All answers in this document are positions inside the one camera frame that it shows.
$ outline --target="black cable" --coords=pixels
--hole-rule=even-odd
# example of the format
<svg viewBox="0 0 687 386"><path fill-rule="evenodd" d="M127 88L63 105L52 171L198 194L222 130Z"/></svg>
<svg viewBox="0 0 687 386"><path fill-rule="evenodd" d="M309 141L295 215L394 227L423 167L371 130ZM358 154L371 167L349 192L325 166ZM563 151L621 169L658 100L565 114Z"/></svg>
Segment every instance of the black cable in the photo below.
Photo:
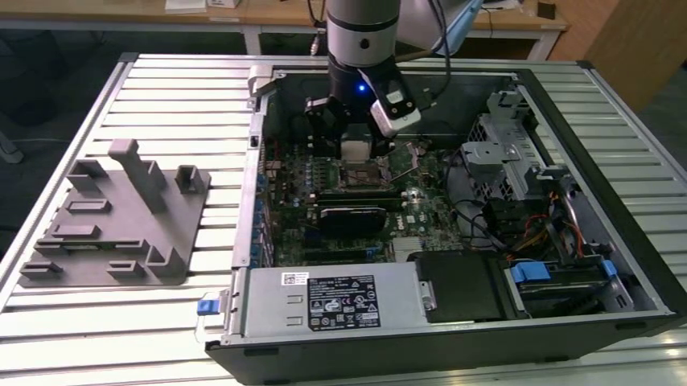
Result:
<svg viewBox="0 0 687 386"><path fill-rule="evenodd" d="M438 47L435 48L435 53L439 51L443 45L443 58L447 68L447 75L442 84L442 87L431 94L431 98L434 101L439 99L442 94L447 91L449 85L451 84L451 53L449 52L449 26L447 26L447 15L443 11L443 5L439 0L430 0L430 8L434 13L435 20L438 21L439 31L442 33L442 41Z"/></svg>
<svg viewBox="0 0 687 386"><path fill-rule="evenodd" d="M490 14L490 39L494 37L494 23L493 23L493 12L490 11L489 8L486 7L482 7L483 10L487 11L487 13Z"/></svg>
<svg viewBox="0 0 687 386"><path fill-rule="evenodd" d="M325 20L319 20L315 17L315 11L313 10L313 0L307 0L309 3L309 14L311 16L311 22L313 26L315 28L325 28ZM321 12L321 18L325 18L325 8L327 6L327 0L322 2L322 12Z"/></svg>

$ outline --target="blue tab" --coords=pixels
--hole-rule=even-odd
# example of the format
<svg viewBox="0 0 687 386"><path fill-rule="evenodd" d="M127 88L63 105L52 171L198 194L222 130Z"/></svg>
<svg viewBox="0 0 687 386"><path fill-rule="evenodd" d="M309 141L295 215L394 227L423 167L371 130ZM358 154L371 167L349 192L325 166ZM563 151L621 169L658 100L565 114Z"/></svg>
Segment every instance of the blue tab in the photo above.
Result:
<svg viewBox="0 0 687 386"><path fill-rule="evenodd" d="M619 271L615 268L615 264L610 260L603 261L603 270L606 271L609 278L611 278L619 274Z"/></svg>
<svg viewBox="0 0 687 386"><path fill-rule="evenodd" d="M219 300L199 300L197 313L198 316L219 315Z"/></svg>
<svg viewBox="0 0 687 386"><path fill-rule="evenodd" d="M547 266L541 261L518 263L515 268L521 269L521 272L525 276L525 281L551 280L551 274L549 273Z"/></svg>
<svg viewBox="0 0 687 386"><path fill-rule="evenodd" d="M514 268L511 268L511 275L514 275L515 284L522 283L525 281L523 270L519 268L518 265Z"/></svg>

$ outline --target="aluminum extrusion table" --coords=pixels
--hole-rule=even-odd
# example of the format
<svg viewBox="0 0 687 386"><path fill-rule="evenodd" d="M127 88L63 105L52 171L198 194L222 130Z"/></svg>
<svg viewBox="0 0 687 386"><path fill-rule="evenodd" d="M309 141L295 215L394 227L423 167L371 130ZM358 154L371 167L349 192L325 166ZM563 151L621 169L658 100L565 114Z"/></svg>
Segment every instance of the aluminum extrusion table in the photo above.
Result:
<svg viewBox="0 0 687 386"><path fill-rule="evenodd" d="M195 304L229 287L242 198L247 78L254 64L321 65L302 57L130 55L118 63L93 111L0 264L0 382L4 385L238 384L195 337ZM442 67L441 60L406 64ZM457 68L530 68L658 251L687 285L687 174L597 72L575 63L455 61ZM191 260L193 276L167 288L26 289L19 267L70 188L76 158L107 159L115 138L137 138L162 168L194 164L213 189ZM543 138L547 148L554 145ZM222 332L222 316L206 333ZM687 384L687 330L614 344L579 360L429 372L319 384Z"/></svg>

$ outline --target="blue drive latch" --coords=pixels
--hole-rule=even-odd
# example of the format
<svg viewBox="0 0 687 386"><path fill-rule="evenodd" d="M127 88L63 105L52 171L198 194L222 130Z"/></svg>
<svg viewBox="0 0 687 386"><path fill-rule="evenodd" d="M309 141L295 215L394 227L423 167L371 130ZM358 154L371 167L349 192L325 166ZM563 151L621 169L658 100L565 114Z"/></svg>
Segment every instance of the blue drive latch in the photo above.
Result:
<svg viewBox="0 0 687 386"><path fill-rule="evenodd" d="M198 301L198 316L219 315L219 299Z"/></svg>
<svg viewBox="0 0 687 386"><path fill-rule="evenodd" d="M541 261L518 263L515 267L511 268L511 275L514 275L514 281L517 283L551 280L547 266Z"/></svg>

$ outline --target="warning label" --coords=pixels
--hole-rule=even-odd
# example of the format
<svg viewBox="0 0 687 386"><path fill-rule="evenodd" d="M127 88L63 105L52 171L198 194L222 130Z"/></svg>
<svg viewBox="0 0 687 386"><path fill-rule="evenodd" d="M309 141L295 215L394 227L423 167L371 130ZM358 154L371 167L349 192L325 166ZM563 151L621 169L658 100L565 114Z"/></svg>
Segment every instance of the warning label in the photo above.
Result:
<svg viewBox="0 0 687 386"><path fill-rule="evenodd" d="M381 327L375 277L309 279L309 327L314 331Z"/></svg>

